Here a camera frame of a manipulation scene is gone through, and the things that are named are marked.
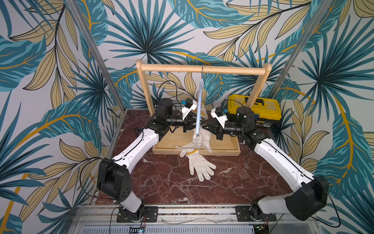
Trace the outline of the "light blue clip hanger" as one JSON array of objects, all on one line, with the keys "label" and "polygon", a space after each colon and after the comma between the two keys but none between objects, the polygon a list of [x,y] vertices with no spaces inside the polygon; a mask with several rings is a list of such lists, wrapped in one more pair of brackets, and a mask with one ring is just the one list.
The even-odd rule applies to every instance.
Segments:
[{"label": "light blue clip hanger", "polygon": [[202,103],[203,74],[204,74],[204,65],[202,65],[202,70],[201,70],[201,79],[199,83],[199,94],[198,94],[198,102],[197,102],[196,127],[195,127],[195,134],[197,138],[200,137],[200,122],[201,122],[200,105]]}]

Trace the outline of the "white glove bottom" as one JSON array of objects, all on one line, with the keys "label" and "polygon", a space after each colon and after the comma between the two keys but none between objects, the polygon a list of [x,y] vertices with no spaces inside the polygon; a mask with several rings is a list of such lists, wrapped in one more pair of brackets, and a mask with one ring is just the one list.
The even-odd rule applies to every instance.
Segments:
[{"label": "white glove bottom", "polygon": [[192,150],[186,154],[189,159],[190,175],[197,175],[200,182],[210,180],[214,175],[216,165],[206,160],[198,150]]}]

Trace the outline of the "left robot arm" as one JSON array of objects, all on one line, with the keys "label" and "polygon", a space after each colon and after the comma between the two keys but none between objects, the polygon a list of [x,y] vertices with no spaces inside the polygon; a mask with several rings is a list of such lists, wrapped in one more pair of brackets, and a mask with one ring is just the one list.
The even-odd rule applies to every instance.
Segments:
[{"label": "left robot arm", "polygon": [[171,131],[171,127],[181,127],[184,132],[197,127],[193,121],[201,116],[201,102],[188,98],[181,104],[180,112],[174,113],[172,100],[162,98],[140,135],[121,153],[99,164],[98,190],[117,201],[123,209],[132,214],[140,215],[144,205],[132,190],[131,173],[135,166]]}]

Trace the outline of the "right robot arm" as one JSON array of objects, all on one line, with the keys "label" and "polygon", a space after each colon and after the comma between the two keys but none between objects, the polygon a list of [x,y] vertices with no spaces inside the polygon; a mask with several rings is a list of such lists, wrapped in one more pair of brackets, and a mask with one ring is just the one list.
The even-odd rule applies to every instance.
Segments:
[{"label": "right robot arm", "polygon": [[235,114],[221,107],[210,112],[214,121],[201,127],[222,140],[224,135],[238,136],[244,144],[265,159],[286,181],[291,193],[283,196],[265,196],[252,202],[249,216],[252,220],[263,221],[270,215],[291,214],[305,221],[327,204],[328,181],[325,177],[314,176],[302,168],[255,124],[251,108],[241,106]]}]

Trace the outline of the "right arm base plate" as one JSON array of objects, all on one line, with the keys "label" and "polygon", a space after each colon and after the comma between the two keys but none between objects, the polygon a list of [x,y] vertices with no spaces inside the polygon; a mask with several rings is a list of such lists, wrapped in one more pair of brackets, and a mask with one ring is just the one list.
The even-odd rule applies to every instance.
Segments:
[{"label": "right arm base plate", "polygon": [[235,213],[238,222],[268,222],[277,221],[274,214],[264,214],[260,208],[255,205],[235,206]]}]

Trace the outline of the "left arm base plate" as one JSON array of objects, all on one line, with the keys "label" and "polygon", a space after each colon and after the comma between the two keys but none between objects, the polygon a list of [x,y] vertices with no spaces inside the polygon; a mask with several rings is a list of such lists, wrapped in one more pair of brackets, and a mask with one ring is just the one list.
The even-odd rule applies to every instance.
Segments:
[{"label": "left arm base plate", "polygon": [[158,218],[157,206],[141,206],[136,213],[132,213],[125,208],[120,208],[116,221],[118,223],[136,223],[145,221],[146,223],[156,223]]}]

